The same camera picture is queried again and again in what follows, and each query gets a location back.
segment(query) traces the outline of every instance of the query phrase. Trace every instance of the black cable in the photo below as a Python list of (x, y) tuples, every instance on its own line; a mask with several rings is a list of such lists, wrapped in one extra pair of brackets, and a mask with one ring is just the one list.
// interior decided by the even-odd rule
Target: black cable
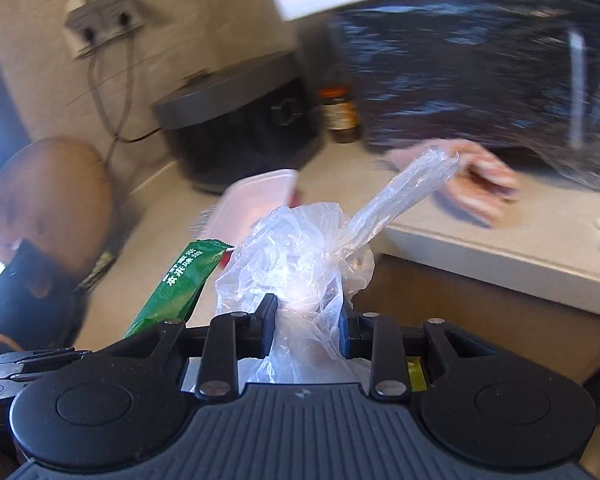
[(89, 90), (91, 92), (91, 97), (93, 98), (93, 102), (95, 104), (96, 110), (98, 112), (98, 116), (100, 121), (102, 122), (102, 126), (107, 131), (107, 133), (113, 137), (113, 142), (107, 152), (107, 156), (105, 158), (105, 167), (109, 167), (110, 160), (113, 156), (114, 150), (116, 149), (116, 145), (119, 142), (123, 144), (133, 144), (134, 142), (140, 142), (141, 140), (148, 139), (153, 134), (159, 132), (161, 128), (156, 128), (155, 130), (150, 131), (147, 134), (144, 134), (140, 137), (136, 137), (134, 139), (125, 139), (125, 137), (121, 136), (122, 130), (125, 127), (125, 124), (129, 118), (129, 114), (131, 112), (131, 108), (133, 105), (133, 92), (134, 92), (134, 35), (133, 32), (129, 32), (128, 34), (128, 42), (126, 48), (126, 85), (125, 85), (125, 106), (122, 110), (122, 115), (120, 115), (120, 120), (118, 121), (118, 127), (114, 128), (111, 124), (109, 116), (107, 115), (106, 110), (104, 109), (104, 105), (102, 104), (102, 99), (100, 97), (100, 93), (98, 90), (99, 84), (95, 80), (95, 67), (98, 59), (98, 54), (100, 52), (100, 47), (96, 47), (91, 55), (91, 59), (89, 62), (89, 66), (87, 68), (87, 81), (89, 84)]

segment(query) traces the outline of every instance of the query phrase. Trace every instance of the beige countertop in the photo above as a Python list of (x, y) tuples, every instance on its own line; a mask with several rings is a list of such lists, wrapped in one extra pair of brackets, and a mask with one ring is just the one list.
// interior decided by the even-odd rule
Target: beige countertop
[[(189, 227), (218, 197), (195, 191), (172, 168), (166, 192), (143, 213), (120, 258), (91, 294), (78, 348), (119, 339), (190, 241)], [(303, 203), (338, 202), (352, 215), (394, 172), (359, 143), (327, 144), (299, 173)], [(600, 194), (549, 170), (523, 174), (520, 202), (495, 229), (481, 227), (430, 197), (398, 217), (373, 242), (375, 252), (600, 314)], [(208, 282), (192, 324), (213, 314)]]

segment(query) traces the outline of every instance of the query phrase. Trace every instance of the power cord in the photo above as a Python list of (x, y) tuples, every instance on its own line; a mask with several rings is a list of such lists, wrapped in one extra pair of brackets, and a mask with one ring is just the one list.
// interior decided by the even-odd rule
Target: power cord
[[(126, 14), (120, 15), (120, 25), (126, 27), (128, 25), (128, 16)], [(94, 34), (93, 31), (85, 31), (85, 38), (87, 41), (93, 44)], [(140, 137), (136, 137), (134, 139), (126, 139), (122, 137), (121, 133), (124, 129), (126, 122), (129, 118), (129, 113), (131, 112), (131, 108), (133, 105), (133, 92), (134, 92), (134, 34), (133, 31), (128, 31), (128, 41), (126, 44), (126, 84), (125, 84), (125, 105), (122, 110), (122, 115), (120, 115), (120, 120), (118, 121), (118, 126), (116, 128), (113, 127), (109, 116), (107, 115), (106, 110), (104, 109), (104, 105), (102, 104), (102, 99), (100, 97), (100, 91), (98, 89), (99, 83), (95, 78), (95, 67), (96, 62), (98, 60), (98, 54), (100, 53), (100, 49), (102, 47), (95, 46), (93, 49), (93, 53), (91, 54), (91, 59), (89, 62), (89, 66), (87, 68), (87, 82), (89, 85), (89, 90), (91, 93), (91, 97), (93, 98), (93, 102), (96, 106), (96, 110), (98, 112), (98, 116), (100, 118), (100, 122), (102, 126), (107, 131), (107, 133), (113, 138), (113, 142), (109, 147), (109, 151), (107, 152), (107, 156), (105, 158), (105, 168), (109, 168), (111, 159), (113, 157), (113, 153), (116, 149), (116, 146), (119, 142), (123, 144), (133, 144), (135, 142), (140, 142), (141, 140), (148, 139), (153, 134), (156, 134), (161, 130), (161, 128), (156, 128), (144, 134)]]

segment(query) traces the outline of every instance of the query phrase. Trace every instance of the metal screw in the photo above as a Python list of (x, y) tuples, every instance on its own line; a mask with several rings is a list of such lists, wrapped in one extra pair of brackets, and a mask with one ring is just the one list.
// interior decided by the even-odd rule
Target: metal screw
[(207, 397), (223, 397), (230, 390), (231, 385), (225, 381), (207, 381), (200, 385), (200, 393)]
[(398, 397), (407, 391), (407, 386), (400, 381), (380, 381), (376, 384), (376, 392), (383, 397)]

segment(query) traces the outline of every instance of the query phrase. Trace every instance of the tiled wall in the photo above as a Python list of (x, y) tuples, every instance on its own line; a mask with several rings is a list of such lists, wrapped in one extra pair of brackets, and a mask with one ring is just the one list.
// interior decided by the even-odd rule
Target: tiled wall
[[(69, 135), (101, 153), (110, 137), (89, 94), (86, 60), (73, 60), (62, 35), (67, 0), (0, 0), (0, 62), (32, 140)], [(290, 27), (271, 0), (139, 0), (146, 26), (136, 36), (134, 105), (123, 135), (156, 126), (151, 102), (197, 70), (225, 65), (293, 45)], [(105, 106), (117, 122), (125, 89), (126, 45), (106, 48), (100, 74)], [(119, 146), (112, 162), (118, 190), (129, 192), (170, 154), (158, 134)]]

